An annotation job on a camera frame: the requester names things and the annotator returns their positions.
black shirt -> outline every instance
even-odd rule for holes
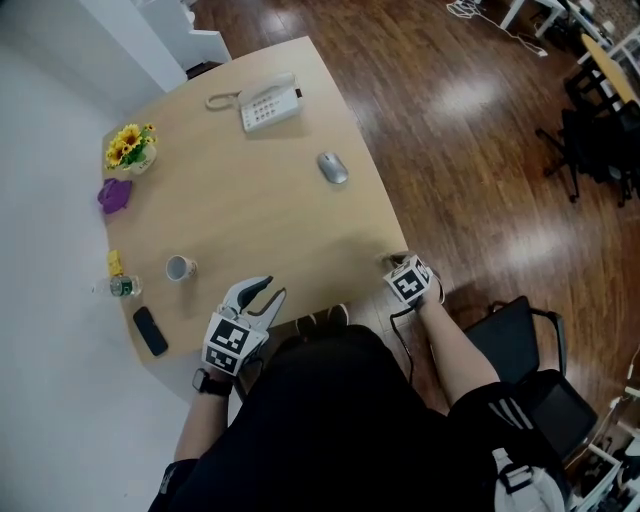
[[[489,509],[491,450],[522,435],[544,443],[491,412],[501,398],[510,388],[495,384],[449,417],[432,411],[380,339],[352,326],[277,354],[214,446],[167,468],[151,511]],[[547,448],[523,458],[555,464]]]

telephone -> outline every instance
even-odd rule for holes
[[[300,89],[293,73],[280,73],[256,83],[238,93],[216,94],[205,101],[209,110],[218,111],[234,106],[240,110],[242,126],[249,133],[300,113]],[[216,105],[216,100],[225,103]]]

wristwatch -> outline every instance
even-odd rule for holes
[[[233,382],[218,382],[213,380],[204,368],[198,368],[193,376],[191,385],[198,393],[208,395],[229,396],[233,389]]]

light wood tabletop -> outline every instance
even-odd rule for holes
[[[615,62],[611,57],[607,55],[598,43],[596,43],[587,34],[582,34],[582,42],[584,43],[587,51],[591,54],[596,65],[600,68],[600,71],[609,80],[615,91],[620,96],[620,99],[624,103],[628,103],[636,99],[636,95],[633,88],[629,84],[627,77],[620,68],[620,65]]]
[[[209,95],[285,71],[302,90],[299,116],[247,135],[237,110],[205,109]],[[158,158],[133,178],[128,207],[107,216],[106,226],[125,273],[143,281],[140,297],[122,301],[142,361],[153,356],[132,321],[140,305],[167,339],[161,357],[184,354],[202,346],[211,313],[234,283],[274,276],[254,311],[286,287],[277,325],[378,289],[383,257],[406,250],[353,114],[308,37],[209,71],[129,122],[156,126]],[[342,159],[346,183],[324,178],[316,164],[324,151]],[[198,263],[195,278],[169,281],[165,264],[174,254]]]

wooden floor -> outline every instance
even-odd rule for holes
[[[483,3],[497,21],[503,1]],[[407,243],[441,273],[454,318],[468,326],[491,302],[519,295],[559,312],[568,378],[607,411],[640,341],[640,206],[618,209],[617,191],[586,177],[573,205],[566,175],[542,176],[558,155],[534,129],[560,128],[569,106],[562,80],[574,58],[546,45],[550,56],[541,59],[436,0],[199,0],[194,12],[196,27],[220,30],[233,57],[310,36]],[[523,9],[512,28],[531,33],[530,14]],[[368,300],[373,306],[358,315],[375,323],[385,299]],[[378,321],[387,338],[388,319]],[[539,327],[542,366],[553,367],[552,329]],[[416,389],[444,408],[424,335],[414,322],[403,329],[413,333]]]

